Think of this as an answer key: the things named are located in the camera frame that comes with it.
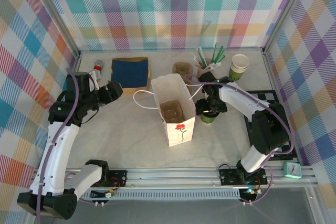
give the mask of bag handle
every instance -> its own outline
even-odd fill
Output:
[[[135,102],[137,105],[139,105],[140,107],[142,107],[142,108],[144,108],[144,109],[158,110],[158,108],[145,107],[145,106],[142,106],[142,105],[138,104],[138,102],[135,100],[135,97],[134,97],[135,94],[138,93],[138,92],[146,92],[146,93],[149,93],[149,94],[154,95],[154,93],[149,92],[149,91],[147,91],[147,90],[138,90],[137,92],[135,92],[135,93],[133,94],[133,100],[134,100],[134,102]]]
[[[185,85],[186,85],[186,86],[189,86],[189,87],[200,86],[200,88],[196,90],[196,92],[189,98],[189,100],[191,100],[191,99],[192,99],[192,98],[199,92],[199,90],[201,90],[202,87],[204,86],[203,83],[201,83],[201,84],[197,84],[197,85],[189,85],[189,84],[186,83]]]

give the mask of paper bag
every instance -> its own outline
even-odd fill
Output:
[[[195,104],[191,100],[190,93],[181,76],[177,73],[167,74],[166,76],[158,77],[151,81],[152,92],[154,95],[156,107],[148,108],[141,106],[135,100],[137,105],[146,109],[158,109],[159,115],[165,130],[169,147],[191,141],[195,124]],[[160,104],[168,101],[178,101],[181,105],[185,121],[181,123],[167,123],[161,113]]]

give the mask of blue sponge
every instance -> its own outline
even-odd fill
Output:
[[[148,80],[148,60],[114,60],[111,81],[119,82],[123,88],[146,87]]]

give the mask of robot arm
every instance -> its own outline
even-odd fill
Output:
[[[51,150],[44,174],[41,194],[41,215],[61,219],[69,219],[75,211],[80,196],[94,183],[107,181],[108,165],[105,161],[90,160],[81,172],[64,182],[65,171],[72,144],[82,125],[84,116],[89,110],[99,110],[99,107],[118,99],[122,94],[119,83],[109,83],[99,88],[95,72],[77,72],[75,77],[79,87],[79,99],[76,110],[67,125],[57,137]],[[75,84],[70,75],[66,78],[67,90],[62,92],[57,101],[50,107],[48,121],[48,139],[41,159],[37,175],[29,188],[29,192],[21,193],[17,203],[22,208],[36,214],[40,174],[49,146],[56,132],[68,117],[75,101]]]
[[[203,86],[207,98],[197,101],[197,115],[209,118],[216,117],[219,113],[227,111],[226,103],[229,103],[252,122],[252,146],[237,163],[237,173],[240,181],[244,184],[260,169],[261,164],[273,151],[276,151],[289,140],[289,136],[280,122],[260,104],[273,110],[288,126],[285,110],[279,103],[270,105],[268,102],[255,98],[228,77],[216,80],[210,72],[207,72],[200,76],[199,81],[218,82],[226,85]],[[258,104],[248,97],[257,100]]]

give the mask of plaid backdrop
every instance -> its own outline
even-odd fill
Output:
[[[82,50],[260,47],[287,0],[54,0]]]
[[[336,223],[336,0],[299,0],[269,60],[303,163]]]
[[[74,56],[40,0],[0,0],[0,223],[18,223]]]

